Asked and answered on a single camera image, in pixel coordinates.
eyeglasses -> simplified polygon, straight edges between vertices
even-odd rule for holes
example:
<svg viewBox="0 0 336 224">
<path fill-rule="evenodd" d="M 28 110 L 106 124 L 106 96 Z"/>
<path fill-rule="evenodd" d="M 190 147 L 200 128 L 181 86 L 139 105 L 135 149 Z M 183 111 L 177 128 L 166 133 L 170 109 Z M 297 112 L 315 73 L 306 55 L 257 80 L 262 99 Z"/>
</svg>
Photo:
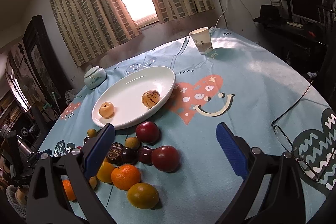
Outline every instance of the eyeglasses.
<svg viewBox="0 0 336 224">
<path fill-rule="evenodd" d="M 314 169 L 312 167 L 310 167 L 309 164 L 304 160 L 304 156 L 303 155 L 298 155 L 298 156 L 294 155 L 294 152 L 297 150 L 297 147 L 293 146 L 293 144 L 290 141 L 290 139 L 288 138 L 288 136 L 284 133 L 284 131 L 281 129 L 281 127 L 276 124 L 278 120 L 280 120 L 284 115 L 286 115 L 292 108 L 294 108 L 299 103 L 299 101 L 305 96 L 305 94 L 309 90 L 309 88 L 312 85 L 312 83 L 313 83 L 313 81 L 310 83 L 310 85 L 308 86 L 308 88 L 306 89 L 306 91 L 303 93 L 303 95 L 294 103 L 294 105 L 292 105 L 288 110 L 286 110 L 286 112 L 284 112 L 280 117 L 278 117 L 277 119 L 275 119 L 271 123 L 271 126 L 273 128 L 273 131 L 274 131 L 275 136 L 277 137 L 278 141 L 281 143 L 281 145 L 283 146 L 283 148 L 285 148 L 288 152 L 290 152 L 293 155 L 293 157 L 295 158 L 295 160 L 299 163 L 299 166 L 301 167 L 301 169 L 303 170 L 303 172 L 308 177 L 310 177 L 312 180 L 315 180 L 316 182 L 318 182 L 320 180 L 320 178 L 322 177 L 322 175 L 324 174 L 324 171 L 327 169 L 331 157 L 330 157 L 327 165 L 324 167 L 324 169 L 321 170 L 321 172 L 319 172 L 319 174 L 316 173 L 314 171 Z"/>
</svg>

yellow citrus fruit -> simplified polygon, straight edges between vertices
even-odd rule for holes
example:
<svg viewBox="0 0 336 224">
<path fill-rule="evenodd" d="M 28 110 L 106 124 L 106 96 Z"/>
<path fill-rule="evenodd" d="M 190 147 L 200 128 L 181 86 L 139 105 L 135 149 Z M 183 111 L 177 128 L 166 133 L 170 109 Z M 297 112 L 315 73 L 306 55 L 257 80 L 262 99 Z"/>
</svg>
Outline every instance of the yellow citrus fruit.
<svg viewBox="0 0 336 224">
<path fill-rule="evenodd" d="M 124 164 L 112 171 L 111 179 L 114 186 L 127 191 L 132 185 L 140 182 L 141 173 L 135 166 Z"/>
<path fill-rule="evenodd" d="M 140 141 L 137 137 L 129 137 L 125 140 L 125 147 L 132 148 L 134 150 L 138 149 L 140 146 Z"/>
<path fill-rule="evenodd" d="M 154 186 L 140 182 L 134 184 L 127 192 L 127 199 L 134 207 L 153 208 L 159 202 L 159 193 Z"/>
<path fill-rule="evenodd" d="M 64 190 L 65 190 L 65 193 L 67 195 L 68 200 L 70 200 L 70 201 L 76 200 L 75 193 L 72 189 L 72 186 L 71 186 L 69 180 L 64 180 L 63 181 L 63 187 L 64 187 Z"/>
<path fill-rule="evenodd" d="M 92 189 L 95 189 L 97 186 L 97 178 L 96 177 L 91 177 L 89 179 L 89 184 L 91 185 Z"/>
<path fill-rule="evenodd" d="M 109 162 L 103 162 L 98 170 L 97 178 L 105 183 L 111 183 L 111 173 L 115 167 Z"/>
<path fill-rule="evenodd" d="M 93 129 L 93 128 L 90 128 L 90 129 L 87 131 L 87 135 L 88 135 L 90 138 L 96 137 L 96 136 L 97 136 L 97 130 L 95 130 L 95 129 Z"/>
</svg>

blue tablecloth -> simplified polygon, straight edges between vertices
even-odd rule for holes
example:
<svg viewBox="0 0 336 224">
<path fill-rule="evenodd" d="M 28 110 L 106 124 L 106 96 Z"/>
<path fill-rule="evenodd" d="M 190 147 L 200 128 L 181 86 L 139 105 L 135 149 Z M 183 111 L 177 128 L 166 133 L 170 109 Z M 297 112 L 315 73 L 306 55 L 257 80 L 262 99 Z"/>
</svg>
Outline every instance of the blue tablecloth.
<svg viewBox="0 0 336 224">
<path fill-rule="evenodd" d="M 181 154 L 181 168 L 169 174 L 137 163 L 142 181 L 154 185 L 160 194 L 162 207 L 156 210 L 137 209 L 127 201 L 126 191 L 100 182 L 97 196 L 117 223 L 214 223 L 242 183 L 216 140 L 215 130 L 220 122 L 225 122 L 251 147 L 258 146 L 273 155 L 284 152 L 270 124 L 303 94 L 308 82 L 282 60 L 240 35 L 215 29 L 211 37 L 214 50 L 206 56 L 199 54 L 190 37 L 184 37 L 106 69 L 105 82 L 94 90 L 84 87 L 43 142 L 40 151 L 50 148 L 54 155 L 83 145 L 87 130 L 99 129 L 91 119 L 91 111 L 108 87 L 135 69 L 157 65 L 173 69 L 176 86 L 172 97 L 150 120 L 162 133 L 153 148 L 176 147 Z M 206 96 L 211 97 L 209 102 L 204 100 Z M 227 100 L 232 102 L 221 114 Z M 335 147 L 336 130 L 330 134 L 328 130 L 334 129 L 336 117 L 328 109 L 325 100 L 311 87 L 279 121 L 299 152 L 306 160 L 310 157 L 317 169 L 332 156 Z M 69 111 L 74 115 L 68 118 L 65 115 Z M 218 111 L 221 115 L 216 117 L 206 115 Z M 134 127 L 116 134 L 115 141 L 124 143 L 127 136 L 135 136 Z M 302 174 L 307 221 L 334 185 L 335 169 L 332 159 L 320 183 Z M 249 216 L 257 213 L 268 181 L 266 176 Z M 72 203 L 72 207 L 84 218 L 78 203 Z"/>
</svg>

white oval plate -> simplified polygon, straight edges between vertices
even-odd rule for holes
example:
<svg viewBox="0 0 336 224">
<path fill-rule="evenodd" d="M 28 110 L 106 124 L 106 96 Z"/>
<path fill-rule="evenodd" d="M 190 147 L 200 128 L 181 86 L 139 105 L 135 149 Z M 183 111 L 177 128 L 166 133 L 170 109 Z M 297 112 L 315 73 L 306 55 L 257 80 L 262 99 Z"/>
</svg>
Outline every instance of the white oval plate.
<svg viewBox="0 0 336 224">
<path fill-rule="evenodd" d="M 168 67 L 149 67 L 134 72 L 110 86 L 100 96 L 92 110 L 92 120 L 104 127 L 111 123 L 115 129 L 124 129 L 134 126 L 148 119 L 167 102 L 175 85 L 175 73 Z M 152 108 L 147 108 L 142 103 L 142 96 L 146 91 L 157 90 L 160 101 Z M 99 114 L 101 105 L 111 102 L 114 115 L 105 119 Z"/>
</svg>

blue gripper pad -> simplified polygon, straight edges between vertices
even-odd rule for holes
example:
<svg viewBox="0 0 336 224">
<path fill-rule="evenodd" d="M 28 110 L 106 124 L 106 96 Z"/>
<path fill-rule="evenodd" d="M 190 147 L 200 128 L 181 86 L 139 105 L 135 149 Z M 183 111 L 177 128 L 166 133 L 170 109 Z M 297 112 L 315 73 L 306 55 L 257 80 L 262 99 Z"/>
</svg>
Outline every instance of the blue gripper pad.
<svg viewBox="0 0 336 224">
<path fill-rule="evenodd" d="M 234 140 L 235 136 L 225 125 L 225 123 L 220 123 L 217 126 L 216 138 L 236 175 L 242 177 L 243 180 L 245 180 L 249 174 L 247 158 L 240 150 L 239 146 Z"/>
<path fill-rule="evenodd" d="M 114 126 L 107 123 L 96 137 L 98 140 L 92 147 L 91 151 L 84 158 L 84 176 L 87 180 L 97 175 L 97 172 L 103 162 L 107 152 L 114 142 L 116 132 Z"/>
</svg>

